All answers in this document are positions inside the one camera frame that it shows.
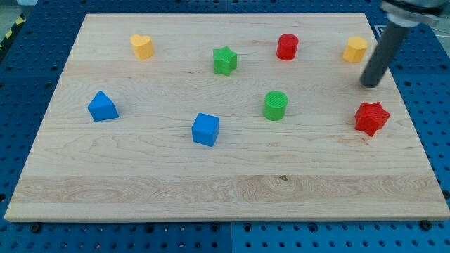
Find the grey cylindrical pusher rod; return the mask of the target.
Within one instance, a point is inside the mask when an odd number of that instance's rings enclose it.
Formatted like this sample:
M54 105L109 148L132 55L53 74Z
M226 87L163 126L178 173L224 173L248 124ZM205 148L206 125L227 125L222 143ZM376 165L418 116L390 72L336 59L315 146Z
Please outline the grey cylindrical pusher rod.
M363 86L375 88L379 85L410 30L410 27L402 27L394 22L388 22L359 79Z

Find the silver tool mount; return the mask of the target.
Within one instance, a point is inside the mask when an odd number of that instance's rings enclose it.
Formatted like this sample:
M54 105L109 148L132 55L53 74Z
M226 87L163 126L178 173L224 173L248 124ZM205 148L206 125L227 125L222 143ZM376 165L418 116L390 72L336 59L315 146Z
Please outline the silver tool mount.
M448 6L449 0L382 0L380 8L398 25L404 20L434 26Z

